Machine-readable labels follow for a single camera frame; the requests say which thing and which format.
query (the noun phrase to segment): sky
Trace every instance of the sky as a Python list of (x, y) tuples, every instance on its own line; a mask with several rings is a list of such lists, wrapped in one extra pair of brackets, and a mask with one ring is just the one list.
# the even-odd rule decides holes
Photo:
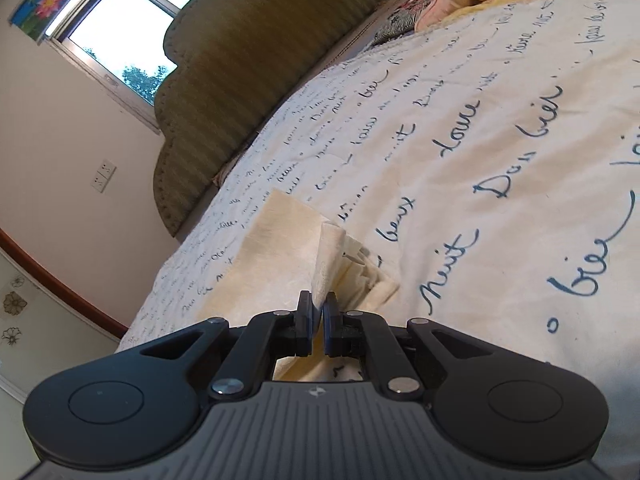
[[(189, 0), (169, 0), (183, 7)], [(102, 0), (71, 34), (84, 49), (92, 49), (98, 61), (118, 77), (127, 66), (152, 75), (158, 66), (169, 72), (175, 65), (162, 50), (164, 33), (172, 17), (148, 0)]]

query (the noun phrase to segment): cream cloth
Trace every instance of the cream cloth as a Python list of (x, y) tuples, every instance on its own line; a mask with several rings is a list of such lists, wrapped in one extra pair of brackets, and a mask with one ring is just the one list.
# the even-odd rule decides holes
[[(366, 257), (362, 245), (309, 206), (275, 189), (244, 237), (233, 264), (198, 314), (202, 321), (222, 316), (230, 326), (246, 325), (261, 312), (295, 310), (301, 290), (311, 290), (317, 309), (333, 290), (341, 310), (375, 311), (398, 284)], [(322, 356), (322, 341), (314, 342)], [(281, 378), (296, 361), (280, 359)], [(329, 359), (302, 360), (288, 380), (317, 378)]]

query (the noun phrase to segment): wall outlet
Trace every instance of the wall outlet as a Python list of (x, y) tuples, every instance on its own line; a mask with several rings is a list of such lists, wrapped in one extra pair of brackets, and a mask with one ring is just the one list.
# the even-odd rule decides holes
[(106, 158), (102, 161), (100, 168), (98, 168), (98, 173), (100, 173), (102, 176), (105, 176), (107, 180), (111, 178), (111, 175), (113, 175), (114, 171), (116, 171), (116, 165)]
[(94, 189), (97, 189), (99, 192), (103, 192), (104, 187), (107, 185), (108, 181), (109, 179), (107, 177), (105, 177), (104, 175), (96, 171), (94, 175), (94, 179), (91, 181), (91, 187), (93, 187)]

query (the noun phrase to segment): metal pivot screw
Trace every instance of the metal pivot screw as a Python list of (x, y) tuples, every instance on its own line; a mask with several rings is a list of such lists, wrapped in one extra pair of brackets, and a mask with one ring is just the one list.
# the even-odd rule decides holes
[(396, 377), (391, 379), (386, 386), (396, 394), (410, 394), (420, 388), (420, 383), (411, 377)]
[(243, 388), (244, 384), (238, 379), (219, 379), (211, 385), (211, 389), (220, 395), (236, 394)]

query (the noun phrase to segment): wooden trim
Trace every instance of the wooden trim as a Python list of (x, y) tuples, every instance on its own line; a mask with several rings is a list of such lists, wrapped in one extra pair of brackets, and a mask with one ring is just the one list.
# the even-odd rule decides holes
[(103, 311), (94, 307), (85, 298), (76, 294), (68, 286), (53, 276), (47, 269), (41, 266), (36, 260), (31, 258), (22, 248), (2, 229), (0, 229), (0, 248), (9, 255), (25, 272), (30, 274), (37, 282), (44, 286), (49, 292), (60, 301), (67, 304), (78, 314), (81, 314), (89, 321), (95, 323), (100, 328), (122, 339), (127, 327), (119, 321), (108, 316)]

